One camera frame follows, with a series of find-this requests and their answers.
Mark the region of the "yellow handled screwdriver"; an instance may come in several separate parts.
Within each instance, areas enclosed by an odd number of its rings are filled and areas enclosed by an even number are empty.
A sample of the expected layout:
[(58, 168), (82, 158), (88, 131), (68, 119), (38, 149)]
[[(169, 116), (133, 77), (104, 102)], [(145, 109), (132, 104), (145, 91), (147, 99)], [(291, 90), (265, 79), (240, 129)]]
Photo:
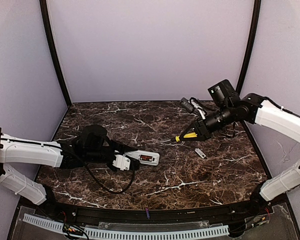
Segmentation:
[(182, 140), (188, 141), (189, 139), (195, 139), (198, 135), (195, 132), (186, 133), (184, 135), (178, 135), (170, 139), (162, 140), (161, 143), (178, 143)]

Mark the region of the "black frame post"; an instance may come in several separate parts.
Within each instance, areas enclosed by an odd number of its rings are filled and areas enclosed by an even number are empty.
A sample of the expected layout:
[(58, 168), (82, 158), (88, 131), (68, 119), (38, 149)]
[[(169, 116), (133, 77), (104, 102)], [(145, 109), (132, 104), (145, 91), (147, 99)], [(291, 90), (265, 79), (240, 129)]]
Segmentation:
[(54, 67), (54, 71), (56, 73), (57, 81), (58, 81), (63, 99), (65, 101), (65, 104), (66, 104), (67, 108), (69, 108), (72, 106), (72, 101), (71, 101), (70, 94), (69, 94), (69, 91), (66, 86), (66, 81), (63, 76), (61, 64), (60, 64), (58, 53), (57, 53), (56, 44), (54, 41), (53, 30), (52, 30), (50, 16), (49, 16), (49, 10), (48, 10), (48, 1), (47, 0), (39, 0), (39, 5), (40, 5), (40, 11), (41, 11), (41, 17), (42, 17), (43, 27), (44, 27), (44, 31), (45, 31), (45, 36), (46, 36), (52, 64)]
[(237, 81), (236, 88), (235, 88), (236, 92), (239, 95), (241, 94), (243, 86), (244, 86), (247, 71), (249, 68), (249, 63), (251, 60), (251, 55), (252, 55), (253, 48), (254, 48), (255, 37), (256, 37), (256, 33), (257, 33), (257, 29), (258, 29), (258, 23), (259, 23), (260, 11), (261, 11), (261, 5), (262, 5), (262, 0), (255, 0), (253, 2), (251, 23), (250, 23), (250, 28), (249, 28), (246, 49), (245, 49), (245, 53), (244, 53), (244, 57), (243, 57), (243, 61), (242, 61), (240, 74), (239, 74), (238, 81)]

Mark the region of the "left black frame post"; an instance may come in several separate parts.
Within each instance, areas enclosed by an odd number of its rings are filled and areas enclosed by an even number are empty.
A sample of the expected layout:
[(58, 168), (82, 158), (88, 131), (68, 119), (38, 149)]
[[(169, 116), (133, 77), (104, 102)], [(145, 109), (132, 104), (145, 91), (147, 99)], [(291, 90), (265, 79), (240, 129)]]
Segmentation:
[(66, 81), (63, 76), (61, 64), (60, 64), (58, 53), (57, 53), (56, 44), (54, 41), (53, 30), (52, 30), (50, 16), (49, 16), (49, 10), (48, 10), (48, 1), (47, 0), (39, 0), (39, 5), (40, 5), (40, 11), (41, 11), (41, 17), (42, 17), (43, 27), (44, 27), (44, 31), (45, 31), (45, 36), (46, 36), (52, 64), (54, 67), (54, 71), (56, 73), (57, 81), (58, 81), (63, 99), (65, 101), (65, 104), (66, 104), (67, 108), (69, 108), (72, 106), (72, 101), (71, 101), (70, 94), (69, 94), (69, 91), (66, 86)]

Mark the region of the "black front table rail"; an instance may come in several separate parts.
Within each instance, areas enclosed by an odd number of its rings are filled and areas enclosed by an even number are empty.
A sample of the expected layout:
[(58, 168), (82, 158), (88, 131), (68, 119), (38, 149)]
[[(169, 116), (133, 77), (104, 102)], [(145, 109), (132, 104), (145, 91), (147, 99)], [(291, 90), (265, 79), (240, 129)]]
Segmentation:
[(65, 221), (79, 226), (97, 226), (101, 222), (115, 224), (177, 224), (207, 221), (212, 225), (225, 224), (238, 227), (250, 218), (261, 215), (268, 218), (274, 212), (270, 203), (259, 209), (250, 209), (251, 206), (252, 204), (249, 201), (243, 201), (179, 210), (155, 210), (148, 207), (150, 219), (147, 219), (145, 208), (143, 210), (119, 210), (56, 202), (54, 206), (36, 207), (35, 213), (52, 220)]

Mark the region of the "white battery cover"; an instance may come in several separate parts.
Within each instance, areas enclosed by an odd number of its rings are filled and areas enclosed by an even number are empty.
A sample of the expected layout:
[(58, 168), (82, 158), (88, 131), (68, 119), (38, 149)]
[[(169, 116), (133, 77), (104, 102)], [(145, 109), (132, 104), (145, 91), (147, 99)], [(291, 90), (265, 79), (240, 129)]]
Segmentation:
[(196, 152), (202, 159), (206, 159), (206, 158), (207, 158), (206, 154), (205, 154), (201, 149), (196, 148), (196, 149), (195, 149), (195, 152)]

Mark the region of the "right black frame post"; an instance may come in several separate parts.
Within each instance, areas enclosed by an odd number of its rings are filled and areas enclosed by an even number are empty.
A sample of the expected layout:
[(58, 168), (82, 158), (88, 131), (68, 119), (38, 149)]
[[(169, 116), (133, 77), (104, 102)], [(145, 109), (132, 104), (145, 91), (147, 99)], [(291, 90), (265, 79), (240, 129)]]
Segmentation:
[(258, 23), (259, 23), (260, 11), (261, 11), (261, 5), (262, 5), (262, 0), (255, 0), (253, 2), (251, 23), (250, 23), (250, 28), (249, 28), (246, 49), (245, 49), (245, 53), (244, 53), (244, 57), (243, 57), (243, 61), (242, 61), (240, 74), (239, 74), (238, 81), (237, 81), (236, 88), (235, 88), (236, 92), (239, 95), (241, 94), (243, 86), (244, 86), (247, 71), (249, 68), (249, 63), (251, 60), (251, 55), (252, 55), (253, 48), (254, 48), (255, 37), (256, 37), (256, 33), (257, 33), (257, 29), (258, 29)]

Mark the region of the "white remote control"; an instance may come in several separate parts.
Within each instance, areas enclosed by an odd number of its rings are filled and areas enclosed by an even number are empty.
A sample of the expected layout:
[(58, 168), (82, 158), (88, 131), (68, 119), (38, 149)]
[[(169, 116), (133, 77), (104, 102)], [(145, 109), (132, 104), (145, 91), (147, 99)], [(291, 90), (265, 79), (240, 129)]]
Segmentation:
[(160, 154), (144, 150), (129, 151), (126, 156), (138, 160), (143, 165), (157, 166), (160, 160)]

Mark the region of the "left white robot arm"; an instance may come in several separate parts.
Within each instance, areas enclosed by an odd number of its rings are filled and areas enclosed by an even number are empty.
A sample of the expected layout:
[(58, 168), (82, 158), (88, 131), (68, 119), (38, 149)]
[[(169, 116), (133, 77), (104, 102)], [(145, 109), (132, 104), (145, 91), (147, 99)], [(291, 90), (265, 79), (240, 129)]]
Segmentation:
[(26, 163), (59, 169), (88, 168), (89, 163), (104, 163), (111, 170), (136, 171), (143, 153), (108, 137), (101, 125), (88, 125), (71, 140), (31, 141), (3, 134), (0, 128), (0, 185), (33, 204), (54, 206), (49, 186), (36, 183), (15, 170), (11, 163)]

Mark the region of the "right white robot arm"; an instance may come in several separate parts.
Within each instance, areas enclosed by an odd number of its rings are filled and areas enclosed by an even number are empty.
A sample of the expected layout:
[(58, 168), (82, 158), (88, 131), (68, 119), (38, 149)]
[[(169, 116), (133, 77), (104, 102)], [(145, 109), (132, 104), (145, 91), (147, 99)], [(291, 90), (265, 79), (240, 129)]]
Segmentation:
[[(218, 110), (206, 114), (197, 99), (182, 98), (180, 105), (189, 113), (198, 111), (194, 120), (175, 142), (205, 141), (215, 131), (234, 122), (246, 121), (277, 131), (300, 143), (300, 115), (276, 104), (266, 96), (249, 93), (240, 98), (227, 80), (208, 89)], [(277, 196), (300, 186), (300, 159), (279, 175), (258, 185), (250, 199), (255, 203), (266, 203)]]

